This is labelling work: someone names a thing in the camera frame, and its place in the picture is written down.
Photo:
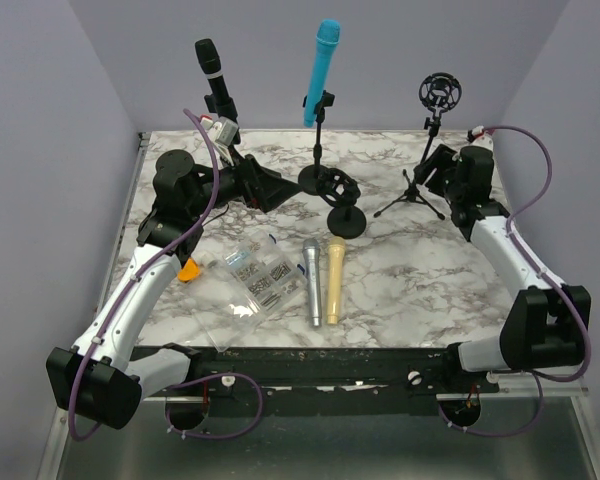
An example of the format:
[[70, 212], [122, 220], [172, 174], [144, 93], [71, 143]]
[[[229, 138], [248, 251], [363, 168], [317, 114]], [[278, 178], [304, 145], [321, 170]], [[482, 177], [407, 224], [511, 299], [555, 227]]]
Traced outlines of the black shock-mount mic stand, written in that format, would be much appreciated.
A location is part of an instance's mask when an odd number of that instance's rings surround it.
[[356, 206], [361, 196], [358, 183], [344, 171], [326, 168], [316, 182], [317, 193], [330, 207], [327, 226], [344, 239], [355, 239], [366, 230], [364, 212]]

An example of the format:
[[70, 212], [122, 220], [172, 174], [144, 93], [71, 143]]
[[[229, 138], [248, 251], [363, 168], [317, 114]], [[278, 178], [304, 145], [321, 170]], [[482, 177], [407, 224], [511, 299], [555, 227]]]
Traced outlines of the silver microphone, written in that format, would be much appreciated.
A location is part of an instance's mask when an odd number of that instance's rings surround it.
[[311, 325], [318, 328], [322, 324], [322, 296], [319, 272], [320, 247], [318, 241], [314, 238], [305, 240], [302, 254], [307, 279], [309, 318]]

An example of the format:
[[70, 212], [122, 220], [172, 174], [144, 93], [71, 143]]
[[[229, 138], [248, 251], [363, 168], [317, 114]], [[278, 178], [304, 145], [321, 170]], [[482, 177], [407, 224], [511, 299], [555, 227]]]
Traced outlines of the black tripod shock-mount stand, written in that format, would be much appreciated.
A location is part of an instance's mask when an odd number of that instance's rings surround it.
[[402, 170], [402, 175], [407, 181], [407, 188], [397, 199], [376, 211], [373, 215], [374, 218], [380, 217], [383, 212], [397, 203], [413, 203], [425, 205], [434, 212], [439, 220], [445, 219], [445, 216], [422, 196], [418, 185], [426, 179], [423, 165], [428, 158], [433, 140], [439, 134], [441, 117], [457, 106], [462, 96], [462, 87], [453, 75], [436, 72], [422, 81], [418, 95], [422, 105], [431, 113], [424, 123], [424, 129], [428, 132], [429, 138], [422, 153], [421, 161], [413, 170], [413, 178], [409, 177], [406, 169]]

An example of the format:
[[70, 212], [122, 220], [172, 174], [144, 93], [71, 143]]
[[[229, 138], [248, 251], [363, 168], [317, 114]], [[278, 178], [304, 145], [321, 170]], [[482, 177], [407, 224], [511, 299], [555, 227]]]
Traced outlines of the black round-base stand with clip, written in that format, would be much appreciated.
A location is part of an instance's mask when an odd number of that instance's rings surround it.
[[297, 182], [301, 189], [308, 195], [317, 196], [317, 180], [324, 170], [321, 165], [322, 159], [322, 124], [325, 120], [325, 110], [334, 104], [335, 95], [324, 90], [322, 98], [316, 104], [314, 113], [316, 114], [316, 137], [313, 146], [313, 164], [304, 167], [298, 177]]

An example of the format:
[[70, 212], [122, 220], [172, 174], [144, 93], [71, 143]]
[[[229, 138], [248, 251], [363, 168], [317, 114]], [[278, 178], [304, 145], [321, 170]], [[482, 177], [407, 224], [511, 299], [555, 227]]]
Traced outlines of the cream microphone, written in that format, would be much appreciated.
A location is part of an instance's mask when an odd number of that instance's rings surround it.
[[328, 245], [328, 288], [326, 319], [328, 325], [337, 325], [341, 309], [343, 260], [346, 243], [341, 237], [333, 237]]

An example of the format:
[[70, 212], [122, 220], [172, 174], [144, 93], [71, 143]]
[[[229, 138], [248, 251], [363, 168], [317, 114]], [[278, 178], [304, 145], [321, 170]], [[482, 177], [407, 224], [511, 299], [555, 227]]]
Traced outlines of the blue microphone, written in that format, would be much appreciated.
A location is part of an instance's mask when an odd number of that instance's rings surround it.
[[316, 34], [316, 54], [304, 106], [303, 125], [311, 128], [316, 121], [316, 105], [323, 96], [331, 59], [339, 45], [341, 25], [334, 19], [324, 19]]

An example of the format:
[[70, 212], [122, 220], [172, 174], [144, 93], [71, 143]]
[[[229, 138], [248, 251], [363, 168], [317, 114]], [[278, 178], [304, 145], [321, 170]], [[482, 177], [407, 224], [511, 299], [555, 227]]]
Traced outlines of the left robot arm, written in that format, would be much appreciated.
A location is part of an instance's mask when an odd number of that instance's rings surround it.
[[54, 398], [67, 411], [74, 438], [80, 436], [76, 416], [121, 429], [142, 399], [169, 387], [181, 395], [200, 387], [202, 372], [191, 363], [196, 354], [188, 347], [170, 343], [148, 357], [131, 358], [145, 322], [194, 252], [213, 208], [242, 201], [268, 213], [301, 191], [253, 156], [230, 155], [233, 162], [224, 168], [200, 165], [184, 150], [158, 158], [155, 200], [120, 283], [73, 345], [49, 354]]

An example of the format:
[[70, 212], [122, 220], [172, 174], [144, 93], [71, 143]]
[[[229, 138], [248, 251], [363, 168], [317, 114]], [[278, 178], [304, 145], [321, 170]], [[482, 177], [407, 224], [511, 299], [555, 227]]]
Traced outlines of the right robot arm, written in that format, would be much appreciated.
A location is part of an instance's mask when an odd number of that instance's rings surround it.
[[585, 333], [591, 297], [570, 286], [530, 251], [492, 198], [495, 170], [490, 148], [438, 146], [414, 170], [416, 181], [446, 200], [453, 224], [489, 261], [513, 299], [499, 334], [449, 346], [440, 379], [460, 392], [476, 372], [575, 366], [587, 358]]

